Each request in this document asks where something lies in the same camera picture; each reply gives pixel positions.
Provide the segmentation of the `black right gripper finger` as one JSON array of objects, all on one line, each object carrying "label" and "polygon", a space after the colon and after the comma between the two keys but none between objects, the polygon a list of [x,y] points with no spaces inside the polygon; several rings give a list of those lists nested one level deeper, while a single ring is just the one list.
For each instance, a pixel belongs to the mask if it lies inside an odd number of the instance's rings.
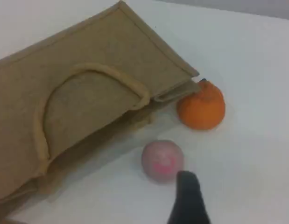
[{"label": "black right gripper finger", "polygon": [[199,180],[195,173],[179,171],[176,198],[167,221],[169,224],[210,224]]}]

